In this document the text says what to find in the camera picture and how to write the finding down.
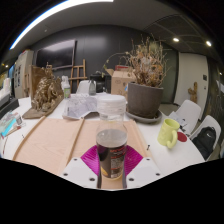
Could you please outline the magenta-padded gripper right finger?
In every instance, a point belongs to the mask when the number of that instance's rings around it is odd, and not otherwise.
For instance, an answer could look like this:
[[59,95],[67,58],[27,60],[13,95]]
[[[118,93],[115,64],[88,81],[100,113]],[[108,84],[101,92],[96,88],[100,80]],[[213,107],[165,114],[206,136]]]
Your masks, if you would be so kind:
[[159,180],[162,173],[151,157],[143,157],[131,146],[127,146],[122,184],[124,189],[143,187]]

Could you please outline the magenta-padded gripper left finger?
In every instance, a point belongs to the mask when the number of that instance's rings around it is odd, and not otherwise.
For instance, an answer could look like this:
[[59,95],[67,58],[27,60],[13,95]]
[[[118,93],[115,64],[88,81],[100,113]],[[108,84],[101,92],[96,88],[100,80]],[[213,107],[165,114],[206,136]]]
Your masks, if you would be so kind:
[[97,146],[92,146],[81,157],[73,157],[61,177],[84,188],[100,189],[102,176]]

